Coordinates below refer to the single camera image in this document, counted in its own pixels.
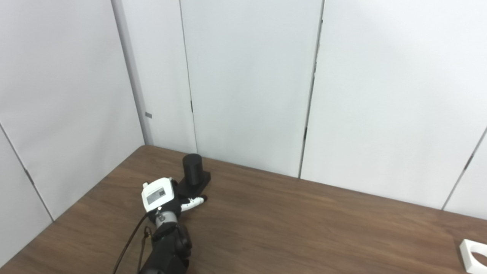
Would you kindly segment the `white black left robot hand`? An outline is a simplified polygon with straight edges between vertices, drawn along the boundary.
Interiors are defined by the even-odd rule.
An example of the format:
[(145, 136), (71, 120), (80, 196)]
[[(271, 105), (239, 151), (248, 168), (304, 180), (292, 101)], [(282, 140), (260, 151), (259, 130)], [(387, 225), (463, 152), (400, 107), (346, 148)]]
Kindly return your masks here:
[(181, 213), (204, 204), (206, 195), (189, 197), (178, 193), (178, 182), (165, 177), (145, 182), (141, 193), (146, 216), (156, 227), (163, 223), (178, 223)]

